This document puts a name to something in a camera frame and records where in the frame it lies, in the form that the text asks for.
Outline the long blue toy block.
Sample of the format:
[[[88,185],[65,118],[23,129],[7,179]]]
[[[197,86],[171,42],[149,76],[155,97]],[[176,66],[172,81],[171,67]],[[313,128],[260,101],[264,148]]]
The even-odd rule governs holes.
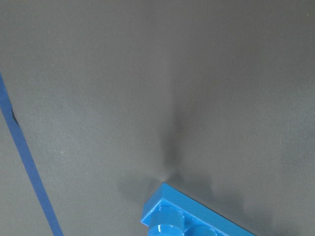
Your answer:
[[[140,222],[149,236],[253,235],[166,183],[144,203]]]

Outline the brown table mat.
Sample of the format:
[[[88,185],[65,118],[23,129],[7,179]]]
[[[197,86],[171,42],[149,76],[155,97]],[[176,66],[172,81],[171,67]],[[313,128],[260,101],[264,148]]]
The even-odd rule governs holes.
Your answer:
[[[3,0],[0,72],[65,236],[144,236],[163,182],[315,233],[312,0]]]

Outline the blue tape grid lines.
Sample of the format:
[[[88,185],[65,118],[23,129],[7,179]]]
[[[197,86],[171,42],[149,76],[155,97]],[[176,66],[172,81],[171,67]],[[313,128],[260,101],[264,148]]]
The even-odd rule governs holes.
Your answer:
[[[42,183],[23,131],[14,115],[3,79],[0,80],[0,109],[52,234],[62,236],[63,232],[59,221]]]

